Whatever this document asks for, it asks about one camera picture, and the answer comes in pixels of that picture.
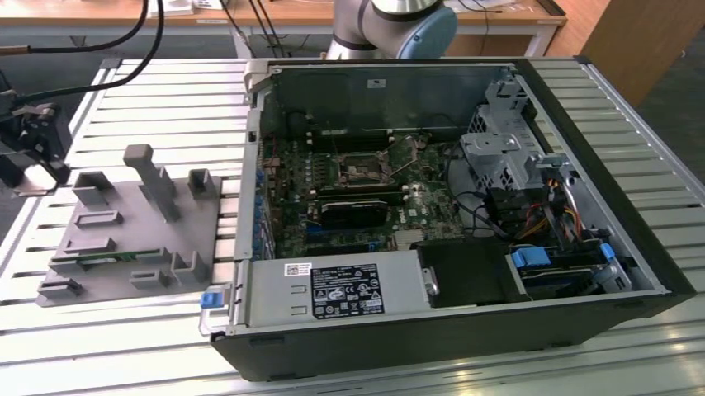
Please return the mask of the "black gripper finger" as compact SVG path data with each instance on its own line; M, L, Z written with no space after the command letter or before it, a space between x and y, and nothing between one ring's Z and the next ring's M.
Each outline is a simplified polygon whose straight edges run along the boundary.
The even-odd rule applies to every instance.
M0 157L0 175L5 186L19 186L28 167L28 157L21 153L3 153Z
M52 175L59 185L63 185L68 181L71 176L71 168L67 166L61 159L52 160L47 163L48 172Z

